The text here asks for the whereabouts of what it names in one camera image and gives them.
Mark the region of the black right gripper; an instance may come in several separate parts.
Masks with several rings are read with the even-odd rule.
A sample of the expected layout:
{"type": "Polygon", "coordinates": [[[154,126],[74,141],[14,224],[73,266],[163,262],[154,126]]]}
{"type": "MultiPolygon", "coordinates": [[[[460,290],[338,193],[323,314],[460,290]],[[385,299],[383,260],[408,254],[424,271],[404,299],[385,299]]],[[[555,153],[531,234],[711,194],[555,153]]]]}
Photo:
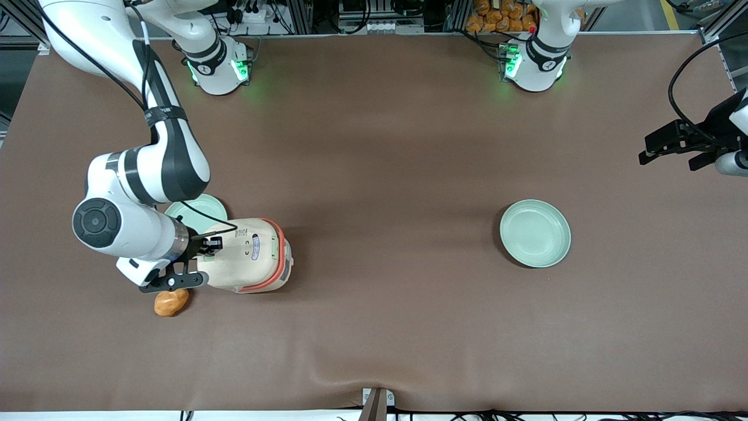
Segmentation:
{"type": "Polygon", "coordinates": [[[180,229],[185,232],[185,240],[182,253],[175,260],[175,273],[178,275],[186,274],[190,260],[200,253],[203,258],[214,258],[223,247],[222,236],[203,237],[189,226],[180,226],[180,229]]]}

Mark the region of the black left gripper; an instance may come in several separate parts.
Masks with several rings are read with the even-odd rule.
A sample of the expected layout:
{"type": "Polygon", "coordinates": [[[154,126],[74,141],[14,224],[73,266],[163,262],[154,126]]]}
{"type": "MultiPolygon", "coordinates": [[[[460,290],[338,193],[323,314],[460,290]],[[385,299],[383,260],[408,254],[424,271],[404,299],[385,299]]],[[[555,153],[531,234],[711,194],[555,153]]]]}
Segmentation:
{"type": "Polygon", "coordinates": [[[658,157],[692,151],[726,154],[746,148],[746,88],[714,106],[703,122],[689,118],[673,120],[645,136],[645,149],[638,155],[639,165],[658,157]],[[683,140],[681,126],[686,139],[683,140]]]}

